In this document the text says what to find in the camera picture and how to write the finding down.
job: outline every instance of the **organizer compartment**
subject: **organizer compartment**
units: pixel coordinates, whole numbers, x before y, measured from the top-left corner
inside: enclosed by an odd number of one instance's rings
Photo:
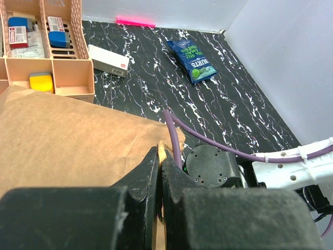
[[[9,46],[9,36],[8,36],[8,18],[13,16],[13,13],[19,13],[23,15],[34,15],[39,25],[42,40],[43,48],[45,53],[45,58],[50,57],[48,50],[48,38],[46,36],[46,29],[43,25],[43,12],[44,5],[42,0],[1,0],[1,15],[3,21],[3,33],[4,33],[4,55],[12,57],[11,48]]]
[[[0,57],[0,95],[6,90],[6,88],[8,88],[8,86],[6,62],[3,57]]]
[[[52,61],[49,59],[7,58],[7,67],[9,83],[27,89],[30,89],[30,74],[50,72],[53,75]]]
[[[54,59],[53,72],[57,95],[93,102],[95,90],[92,61]]]
[[[53,48],[48,43],[51,57],[55,59],[88,59],[87,45],[81,24],[81,1],[44,0],[44,10],[47,32],[49,32],[47,17],[60,17],[71,40],[70,48]]]

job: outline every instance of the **blue item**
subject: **blue item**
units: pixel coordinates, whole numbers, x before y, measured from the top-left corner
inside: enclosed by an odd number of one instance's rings
[[[8,26],[25,26],[28,32],[33,31],[32,20],[25,17],[10,17],[8,19]]]
[[[217,74],[217,71],[208,62],[201,50],[191,40],[167,41],[167,43],[176,52],[182,65],[186,68],[192,84],[209,79]]]
[[[71,43],[69,39],[69,34],[62,31],[51,31],[48,34],[48,39],[50,40],[51,47],[56,48],[69,48]]]

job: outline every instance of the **white cardboard box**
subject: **white cardboard box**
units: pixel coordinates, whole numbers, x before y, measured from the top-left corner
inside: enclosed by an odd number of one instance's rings
[[[94,62],[94,68],[115,74],[116,76],[125,77],[127,75],[127,68],[130,63],[128,57],[119,55],[117,53],[107,51],[96,47],[94,45],[88,45],[89,57]]]

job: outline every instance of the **black marble surface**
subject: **black marble surface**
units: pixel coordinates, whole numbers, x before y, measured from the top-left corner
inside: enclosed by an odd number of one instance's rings
[[[126,78],[95,70],[95,103],[164,122],[170,109],[201,134],[247,153],[299,145],[220,34],[83,22],[87,44],[130,58]],[[192,85],[167,40],[191,39],[218,71]],[[185,155],[199,142],[186,134]]]

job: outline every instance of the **chip bag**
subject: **chip bag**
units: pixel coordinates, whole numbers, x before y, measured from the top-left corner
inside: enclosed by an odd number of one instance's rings
[[[191,40],[178,42],[167,41],[168,46],[176,52],[186,68],[192,84],[211,78],[217,71],[205,58],[201,50]]]

